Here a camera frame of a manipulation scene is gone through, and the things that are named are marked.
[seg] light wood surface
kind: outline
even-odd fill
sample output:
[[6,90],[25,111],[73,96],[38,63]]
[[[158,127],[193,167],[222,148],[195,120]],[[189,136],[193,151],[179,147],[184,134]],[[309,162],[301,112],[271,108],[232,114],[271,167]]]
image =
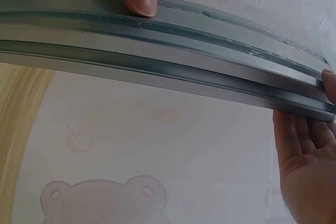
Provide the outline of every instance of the light wood surface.
[[22,156],[53,75],[51,70],[0,64],[0,223],[11,223]]
[[0,223],[11,224],[21,160],[54,71],[0,63]]

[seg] channel in aluminum profile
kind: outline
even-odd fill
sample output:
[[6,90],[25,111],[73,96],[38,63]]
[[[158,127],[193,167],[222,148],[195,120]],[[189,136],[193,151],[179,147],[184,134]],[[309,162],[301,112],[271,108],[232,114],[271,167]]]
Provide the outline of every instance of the channel in aluminum profile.
[[181,0],[157,15],[122,0],[0,0],[0,62],[204,95],[333,121],[323,54]]

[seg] bear face print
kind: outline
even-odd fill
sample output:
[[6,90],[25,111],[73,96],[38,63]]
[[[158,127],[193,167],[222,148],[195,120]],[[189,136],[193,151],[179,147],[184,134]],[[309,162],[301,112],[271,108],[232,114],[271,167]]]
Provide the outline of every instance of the bear face print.
[[171,224],[163,214],[166,204],[165,188],[150,176],[133,177],[124,185],[55,181],[41,193],[44,224]]

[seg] fingernail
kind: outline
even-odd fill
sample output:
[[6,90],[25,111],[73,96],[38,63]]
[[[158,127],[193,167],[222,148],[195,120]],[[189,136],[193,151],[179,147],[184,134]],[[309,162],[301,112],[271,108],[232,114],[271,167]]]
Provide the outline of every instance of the fingernail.
[[153,17],[156,13],[158,0],[131,0],[131,4],[140,15]]
[[332,70],[330,69],[324,69],[322,73],[328,73],[328,74],[335,74]]

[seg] bear ear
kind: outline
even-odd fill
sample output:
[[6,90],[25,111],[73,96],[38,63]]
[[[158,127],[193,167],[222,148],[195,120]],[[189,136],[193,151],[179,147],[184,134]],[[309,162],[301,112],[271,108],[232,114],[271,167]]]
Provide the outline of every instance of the bear ear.
[[144,204],[155,206],[163,212],[167,205],[167,192],[164,186],[156,178],[151,176],[137,176],[128,180],[125,189],[133,197],[143,200]]
[[43,211],[49,211],[55,202],[58,199],[62,198],[62,194],[64,194],[71,186],[63,181],[54,181],[49,183],[41,193],[41,206]]

